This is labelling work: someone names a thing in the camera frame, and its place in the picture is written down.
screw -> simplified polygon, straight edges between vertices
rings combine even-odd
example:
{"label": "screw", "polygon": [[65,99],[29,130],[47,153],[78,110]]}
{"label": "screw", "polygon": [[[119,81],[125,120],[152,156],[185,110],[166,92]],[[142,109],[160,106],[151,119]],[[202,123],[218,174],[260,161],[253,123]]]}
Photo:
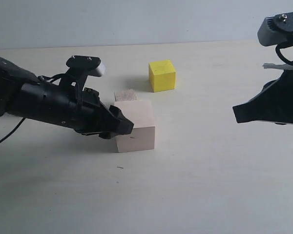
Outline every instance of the screw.
{"label": "screw", "polygon": [[282,21],[282,22],[285,22],[287,20],[288,16],[286,14],[282,14],[279,19]]}

yellow block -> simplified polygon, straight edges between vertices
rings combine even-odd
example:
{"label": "yellow block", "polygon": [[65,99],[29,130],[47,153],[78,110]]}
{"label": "yellow block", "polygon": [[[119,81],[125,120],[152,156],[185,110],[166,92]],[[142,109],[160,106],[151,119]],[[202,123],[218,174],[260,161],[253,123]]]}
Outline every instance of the yellow block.
{"label": "yellow block", "polygon": [[176,70],[169,59],[150,62],[148,64],[148,75],[154,92],[175,88]]}

table surface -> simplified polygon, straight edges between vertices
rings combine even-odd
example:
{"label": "table surface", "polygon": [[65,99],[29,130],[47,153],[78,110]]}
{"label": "table surface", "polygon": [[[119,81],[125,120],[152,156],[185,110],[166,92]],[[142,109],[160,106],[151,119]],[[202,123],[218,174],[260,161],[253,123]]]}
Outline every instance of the table surface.
{"label": "table surface", "polygon": [[[156,149],[26,120],[0,145],[0,234],[293,234],[293,125],[237,124],[232,106],[282,71],[256,41],[0,50],[37,75],[98,56],[87,87],[104,103],[133,88],[152,101]],[[170,59],[176,89],[153,93],[148,63]],[[19,121],[0,118],[0,138]]]}

